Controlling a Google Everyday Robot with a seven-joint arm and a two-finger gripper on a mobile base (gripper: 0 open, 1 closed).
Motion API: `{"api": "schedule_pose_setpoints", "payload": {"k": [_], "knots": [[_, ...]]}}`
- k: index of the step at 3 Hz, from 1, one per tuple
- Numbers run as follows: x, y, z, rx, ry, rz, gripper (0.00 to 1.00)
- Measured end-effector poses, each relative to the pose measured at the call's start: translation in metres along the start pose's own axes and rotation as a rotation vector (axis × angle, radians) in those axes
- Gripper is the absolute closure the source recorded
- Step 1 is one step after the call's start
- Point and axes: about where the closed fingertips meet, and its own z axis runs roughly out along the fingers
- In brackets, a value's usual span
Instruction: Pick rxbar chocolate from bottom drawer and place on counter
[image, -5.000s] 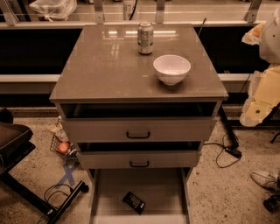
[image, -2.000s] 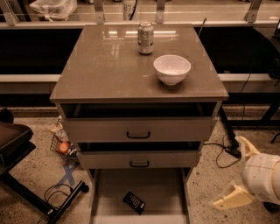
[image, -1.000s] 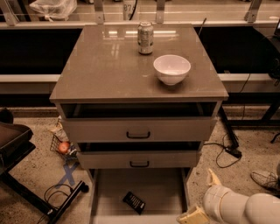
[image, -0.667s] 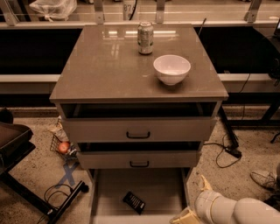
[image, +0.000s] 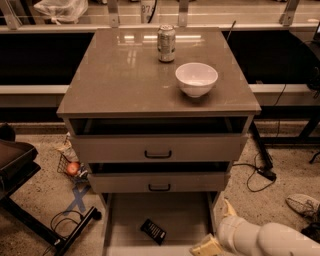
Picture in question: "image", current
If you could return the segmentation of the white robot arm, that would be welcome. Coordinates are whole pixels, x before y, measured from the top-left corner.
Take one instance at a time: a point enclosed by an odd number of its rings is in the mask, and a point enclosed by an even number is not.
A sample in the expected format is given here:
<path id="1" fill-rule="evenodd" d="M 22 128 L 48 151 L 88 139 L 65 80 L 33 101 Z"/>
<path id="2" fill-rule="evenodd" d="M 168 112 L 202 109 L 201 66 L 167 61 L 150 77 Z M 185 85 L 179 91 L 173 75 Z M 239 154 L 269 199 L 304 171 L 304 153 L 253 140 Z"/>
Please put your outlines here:
<path id="1" fill-rule="evenodd" d="M 255 225 L 237 215 L 224 200 L 224 216 L 216 235 L 206 235 L 189 249 L 192 256 L 320 256 L 320 244 L 300 232 L 279 224 Z"/>

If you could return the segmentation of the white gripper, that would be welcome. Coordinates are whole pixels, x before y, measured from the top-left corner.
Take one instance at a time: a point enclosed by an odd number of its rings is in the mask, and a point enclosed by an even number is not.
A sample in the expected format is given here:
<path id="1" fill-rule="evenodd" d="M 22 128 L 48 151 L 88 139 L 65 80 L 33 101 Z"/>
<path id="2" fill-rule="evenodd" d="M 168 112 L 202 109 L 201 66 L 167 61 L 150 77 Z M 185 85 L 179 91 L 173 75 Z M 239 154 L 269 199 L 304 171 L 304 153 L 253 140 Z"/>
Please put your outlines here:
<path id="1" fill-rule="evenodd" d="M 263 256 L 257 242 L 261 227 L 236 216 L 234 207 L 227 199 L 224 200 L 224 206 L 225 218 L 221 220 L 216 233 L 218 240 L 212 234 L 208 234 L 191 247 L 189 252 L 193 256 L 219 256 L 223 247 L 236 255 Z"/>

